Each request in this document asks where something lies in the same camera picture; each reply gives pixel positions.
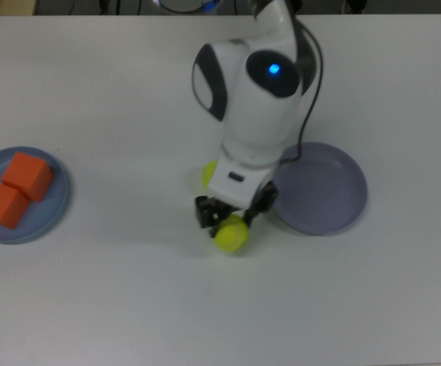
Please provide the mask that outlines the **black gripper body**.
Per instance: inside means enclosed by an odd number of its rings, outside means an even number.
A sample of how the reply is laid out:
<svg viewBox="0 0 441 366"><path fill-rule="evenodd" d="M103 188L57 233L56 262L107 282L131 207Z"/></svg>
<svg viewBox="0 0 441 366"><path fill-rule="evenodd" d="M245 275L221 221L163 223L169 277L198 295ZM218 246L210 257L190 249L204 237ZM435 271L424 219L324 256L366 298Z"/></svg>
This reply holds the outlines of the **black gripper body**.
<svg viewBox="0 0 441 366"><path fill-rule="evenodd" d="M239 207L232 206L232 205L224 203L224 202L219 202L219 217L221 219L227 219L232 214L244 219L245 212L246 212L246 210L241 209Z"/></svg>

